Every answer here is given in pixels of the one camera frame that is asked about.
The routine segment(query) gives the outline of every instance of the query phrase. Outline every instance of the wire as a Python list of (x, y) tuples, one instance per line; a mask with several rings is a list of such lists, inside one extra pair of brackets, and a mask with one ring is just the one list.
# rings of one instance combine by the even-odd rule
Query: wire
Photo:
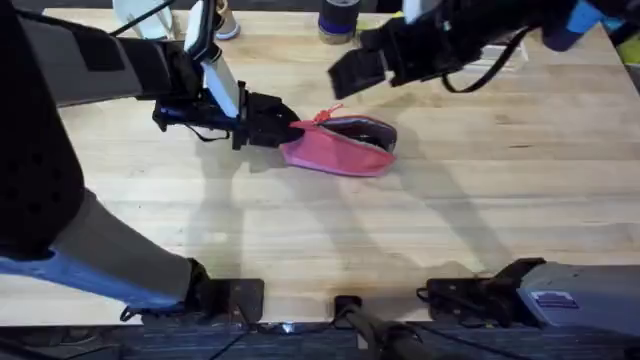
[(162, 4), (154, 7), (153, 9), (147, 11), (146, 13), (144, 13), (144, 14), (138, 16), (137, 18), (129, 21), (128, 23), (124, 24), (122, 27), (110, 32), (109, 35), (118, 36), (118, 35), (122, 34), (123, 32), (131, 29), (132, 27), (134, 27), (136, 25), (138, 25), (139, 23), (143, 22), (147, 18), (151, 17), (153, 14), (155, 14), (158, 11), (166, 8), (167, 6), (173, 4), (174, 2), (176, 2), (176, 0), (167, 0), (167, 1), (163, 2)]
[(415, 326), (415, 327), (418, 327), (418, 328), (420, 328), (420, 329), (422, 329), (422, 330), (424, 330), (424, 331), (426, 331), (428, 333), (431, 333), (433, 335), (445, 338), (447, 340), (451, 340), (453, 342), (464, 344), (464, 345), (467, 345), (467, 346), (470, 346), (472, 348), (476, 348), (476, 349), (479, 349), (479, 350), (484, 350), (484, 351), (490, 352), (492, 354), (501, 355), (501, 356), (504, 356), (504, 357), (509, 358), (509, 359), (514, 359), (514, 360), (532, 360), (531, 358), (528, 358), (528, 357), (522, 356), (522, 355), (518, 355), (518, 354), (512, 353), (510, 351), (494, 348), (494, 347), (491, 347), (491, 346), (488, 346), (488, 345), (484, 345), (484, 344), (479, 344), (477, 342), (465, 340), (465, 339), (459, 338), (459, 337), (454, 336), (454, 335), (449, 335), (447, 333), (444, 333), (444, 332), (442, 332), (440, 330), (433, 329), (433, 328), (428, 327), (426, 325), (423, 325), (421, 323), (407, 322), (407, 325)]
[(246, 331), (238, 336), (235, 337), (235, 339), (229, 341), (227, 343), (227, 345), (225, 345), (222, 349), (218, 350), (218, 352), (216, 352), (215, 354), (213, 354), (209, 360), (215, 360), (217, 358), (219, 358), (220, 356), (224, 355), (224, 353), (226, 353), (229, 349), (231, 349), (231, 347), (233, 345), (235, 345), (238, 341), (242, 340), (242, 338), (244, 338), (245, 336), (251, 334), (250, 331)]

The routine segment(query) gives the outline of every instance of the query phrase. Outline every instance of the sticker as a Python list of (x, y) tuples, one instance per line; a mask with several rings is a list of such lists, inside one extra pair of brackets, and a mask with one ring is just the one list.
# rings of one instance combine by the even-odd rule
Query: sticker
[(578, 303), (568, 292), (563, 291), (534, 291), (531, 298), (541, 308), (579, 309)]

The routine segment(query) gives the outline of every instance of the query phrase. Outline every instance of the black clamp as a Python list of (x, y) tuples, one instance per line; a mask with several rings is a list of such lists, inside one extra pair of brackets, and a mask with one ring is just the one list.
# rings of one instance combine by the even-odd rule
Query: black clamp
[(517, 289), (529, 271), (544, 263), (541, 258), (519, 259), (493, 278), (430, 279), (416, 295), (429, 304), (434, 321), (465, 327), (510, 327), (514, 323), (539, 327)]

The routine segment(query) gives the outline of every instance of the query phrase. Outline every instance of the blue object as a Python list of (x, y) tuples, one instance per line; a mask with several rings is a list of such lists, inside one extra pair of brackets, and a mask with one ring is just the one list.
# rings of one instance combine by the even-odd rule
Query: blue object
[(569, 16), (567, 30), (573, 33), (584, 34), (591, 30), (591, 28), (603, 18), (604, 14), (602, 14), (600, 10), (585, 0), (580, 0)]
[(555, 51), (567, 51), (603, 18), (600, 10), (585, 0), (579, 0), (565, 24), (545, 29), (544, 44)]
[(42, 261), (14, 261), (0, 258), (0, 274), (23, 275), (67, 285), (120, 300), (133, 308), (168, 308), (180, 301), (180, 299), (156, 294), (128, 284), (122, 279), (92, 270), (59, 252), (50, 259)]

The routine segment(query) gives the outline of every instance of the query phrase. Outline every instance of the wooden table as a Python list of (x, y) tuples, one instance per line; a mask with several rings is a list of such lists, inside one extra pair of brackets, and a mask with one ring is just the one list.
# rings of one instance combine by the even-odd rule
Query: wooden table
[[(47, 13), (118, 26), (108, 10)], [(220, 45), (237, 79), (303, 118), (335, 103), (326, 70), (349, 46), (320, 43), (315, 14), (235, 15), (242, 35)], [(60, 113), (106, 206), (215, 277), (264, 279), (265, 321), (329, 319), (338, 294), (363, 296), (384, 318), (426, 319), (414, 291), (431, 277), (492, 273), (531, 256), (640, 264), (631, 81), (601, 28), (565, 54), (545, 49), (537, 33), (525, 43), (530, 62), (474, 94), (432, 81), (345, 100), (341, 114), (398, 128), (398, 160), (376, 179), (287, 168), (277, 151), (234, 152), (184, 128), (163, 134), (150, 102)], [(0, 283), (2, 325), (117, 324), (123, 307), (27, 278)]]

